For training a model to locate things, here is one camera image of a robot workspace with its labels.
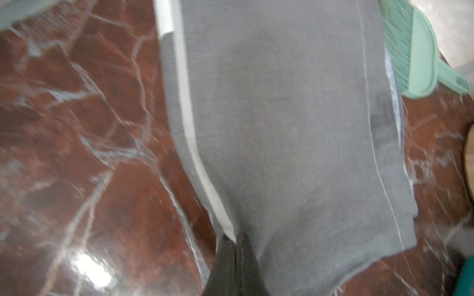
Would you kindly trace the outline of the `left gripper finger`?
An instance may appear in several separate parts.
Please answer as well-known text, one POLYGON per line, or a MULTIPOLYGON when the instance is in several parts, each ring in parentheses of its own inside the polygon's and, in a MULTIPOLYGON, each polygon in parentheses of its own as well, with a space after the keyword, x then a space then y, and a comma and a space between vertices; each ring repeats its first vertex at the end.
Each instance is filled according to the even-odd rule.
POLYGON ((204 296, 268 296, 251 240, 245 233, 233 242, 222 236, 204 296))

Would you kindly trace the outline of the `plain grey pillowcase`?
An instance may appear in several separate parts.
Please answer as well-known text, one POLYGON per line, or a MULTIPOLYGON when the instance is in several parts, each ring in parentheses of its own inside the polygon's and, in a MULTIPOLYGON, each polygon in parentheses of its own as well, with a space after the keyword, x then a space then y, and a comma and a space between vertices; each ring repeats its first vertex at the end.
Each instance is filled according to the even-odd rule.
POLYGON ((378 1, 155 1, 169 125, 218 236, 272 296, 416 246, 378 1))

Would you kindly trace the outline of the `teal plastic basket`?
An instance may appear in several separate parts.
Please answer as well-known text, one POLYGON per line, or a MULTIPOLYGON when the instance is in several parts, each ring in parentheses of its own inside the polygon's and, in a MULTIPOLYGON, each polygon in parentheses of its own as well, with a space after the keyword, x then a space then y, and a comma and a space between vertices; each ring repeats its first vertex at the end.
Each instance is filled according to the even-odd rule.
POLYGON ((474 258, 466 259, 461 269, 453 296, 474 296, 474 258))

